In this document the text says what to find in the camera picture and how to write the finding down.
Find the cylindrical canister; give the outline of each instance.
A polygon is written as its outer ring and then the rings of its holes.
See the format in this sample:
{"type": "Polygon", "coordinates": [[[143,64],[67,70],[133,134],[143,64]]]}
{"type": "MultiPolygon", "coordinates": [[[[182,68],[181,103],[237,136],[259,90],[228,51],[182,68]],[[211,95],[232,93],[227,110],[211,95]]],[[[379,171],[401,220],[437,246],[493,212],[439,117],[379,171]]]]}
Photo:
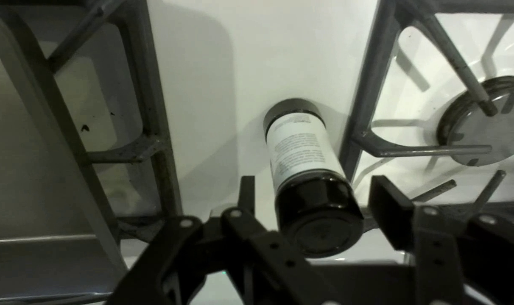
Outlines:
{"type": "Polygon", "coordinates": [[[313,103],[289,98],[264,117],[279,231],[306,258],[342,253],[362,217],[313,103]]]}

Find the round disc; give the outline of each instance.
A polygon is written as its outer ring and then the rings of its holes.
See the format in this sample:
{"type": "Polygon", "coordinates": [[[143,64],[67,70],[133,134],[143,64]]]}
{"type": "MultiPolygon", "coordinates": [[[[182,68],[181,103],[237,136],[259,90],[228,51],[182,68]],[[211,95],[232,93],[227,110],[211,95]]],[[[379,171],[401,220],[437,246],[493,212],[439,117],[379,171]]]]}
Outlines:
{"type": "Polygon", "coordinates": [[[466,166],[483,166],[514,154],[514,76],[493,78],[481,87],[496,107],[486,117],[471,93],[457,97],[440,117],[437,141],[440,146],[491,146],[486,154],[451,154],[466,166]]]}

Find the white label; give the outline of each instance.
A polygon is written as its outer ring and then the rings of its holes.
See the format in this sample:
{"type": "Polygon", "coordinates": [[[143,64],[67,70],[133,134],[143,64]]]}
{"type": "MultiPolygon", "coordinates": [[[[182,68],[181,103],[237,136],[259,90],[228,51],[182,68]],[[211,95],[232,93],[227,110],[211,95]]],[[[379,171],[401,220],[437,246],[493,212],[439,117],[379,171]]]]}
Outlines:
{"type": "Polygon", "coordinates": [[[289,176],[308,170],[330,170],[344,178],[327,131],[310,114],[286,114],[267,131],[274,190],[289,176]]]}

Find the gray metal panel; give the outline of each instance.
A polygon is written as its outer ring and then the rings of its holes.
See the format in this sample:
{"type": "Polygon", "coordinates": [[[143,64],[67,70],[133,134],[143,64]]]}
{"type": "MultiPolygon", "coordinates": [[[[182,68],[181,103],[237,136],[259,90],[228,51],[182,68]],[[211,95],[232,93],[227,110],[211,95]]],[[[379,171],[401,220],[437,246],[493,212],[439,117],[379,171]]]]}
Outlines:
{"type": "Polygon", "coordinates": [[[111,212],[35,39],[0,15],[0,300],[108,293],[111,212]]]}

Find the black cylinder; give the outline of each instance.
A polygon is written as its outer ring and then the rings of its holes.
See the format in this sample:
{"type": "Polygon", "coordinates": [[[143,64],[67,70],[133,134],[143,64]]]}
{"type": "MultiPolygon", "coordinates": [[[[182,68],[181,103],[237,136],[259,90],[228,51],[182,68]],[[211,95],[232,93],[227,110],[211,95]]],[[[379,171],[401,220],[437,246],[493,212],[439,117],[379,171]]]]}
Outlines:
{"type": "Polygon", "coordinates": [[[301,98],[283,100],[267,110],[264,132],[279,231],[306,258],[350,247],[362,217],[316,107],[301,98]]]}

